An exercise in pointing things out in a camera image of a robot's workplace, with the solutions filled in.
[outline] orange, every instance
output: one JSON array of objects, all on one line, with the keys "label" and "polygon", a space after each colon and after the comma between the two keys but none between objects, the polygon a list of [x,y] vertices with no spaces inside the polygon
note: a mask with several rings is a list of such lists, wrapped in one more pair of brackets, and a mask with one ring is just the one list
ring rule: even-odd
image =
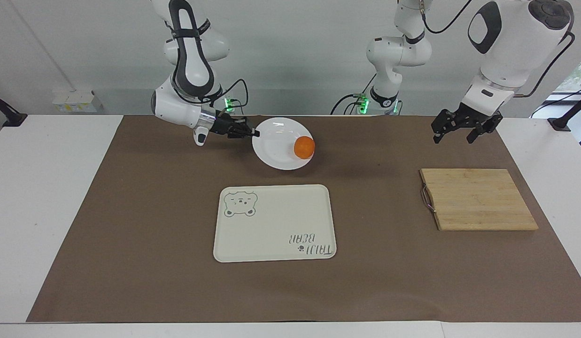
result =
[{"label": "orange", "polygon": [[316,152],[316,142],[311,137],[301,136],[294,142],[294,154],[303,160],[311,158]]}]

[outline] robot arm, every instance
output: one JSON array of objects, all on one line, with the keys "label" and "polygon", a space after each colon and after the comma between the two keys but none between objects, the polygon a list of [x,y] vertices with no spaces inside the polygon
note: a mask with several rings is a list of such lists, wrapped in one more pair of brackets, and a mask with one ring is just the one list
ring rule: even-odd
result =
[{"label": "robot arm", "polygon": [[258,136],[245,119],[235,120],[213,108],[224,90],[209,62],[225,58],[230,49],[225,38],[211,28],[200,6],[191,0],[151,1],[171,31],[172,39],[165,43],[164,54],[176,65],[153,93],[153,113],[162,120],[192,128],[199,146],[204,145],[209,131],[229,138]]},{"label": "robot arm", "polygon": [[368,92],[370,109],[378,114],[388,114],[398,97],[403,76],[395,67],[423,66],[430,60],[432,47],[426,38],[422,11],[426,11],[432,0],[399,0],[395,13],[395,26],[402,37],[380,37],[370,41],[367,58],[376,68],[376,81]]},{"label": "robot arm", "polygon": [[[475,36],[477,24],[484,25],[484,36]],[[500,107],[570,34],[572,24],[572,7],[565,0],[491,1],[480,8],[468,36],[485,55],[484,63],[457,111],[444,109],[432,123],[435,143],[460,128],[473,128],[469,143],[494,132],[503,119]]]}]

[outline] bear logo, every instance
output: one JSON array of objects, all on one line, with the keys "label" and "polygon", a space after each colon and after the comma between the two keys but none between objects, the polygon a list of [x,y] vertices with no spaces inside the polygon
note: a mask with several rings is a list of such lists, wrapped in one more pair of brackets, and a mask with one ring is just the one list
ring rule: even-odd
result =
[{"label": "bear logo", "polygon": [[255,204],[257,200],[256,193],[248,193],[245,191],[238,191],[234,194],[230,193],[224,197],[226,217],[234,215],[245,214],[246,216],[253,216],[256,213]]}]

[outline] cutting board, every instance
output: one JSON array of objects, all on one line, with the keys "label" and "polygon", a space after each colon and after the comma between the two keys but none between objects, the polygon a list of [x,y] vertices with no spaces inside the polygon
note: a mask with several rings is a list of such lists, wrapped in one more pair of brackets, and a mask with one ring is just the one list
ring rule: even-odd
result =
[{"label": "cutting board", "polygon": [[439,230],[537,230],[506,169],[422,169]]}]

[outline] white table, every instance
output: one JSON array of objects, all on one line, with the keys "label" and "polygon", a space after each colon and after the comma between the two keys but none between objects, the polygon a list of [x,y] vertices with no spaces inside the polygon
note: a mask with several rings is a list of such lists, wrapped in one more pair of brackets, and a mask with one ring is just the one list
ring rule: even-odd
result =
[{"label": "white table", "polygon": [[[31,115],[0,133],[0,337],[581,337],[581,323],[24,324],[121,118]],[[544,120],[499,134],[581,275],[580,145]]]}]

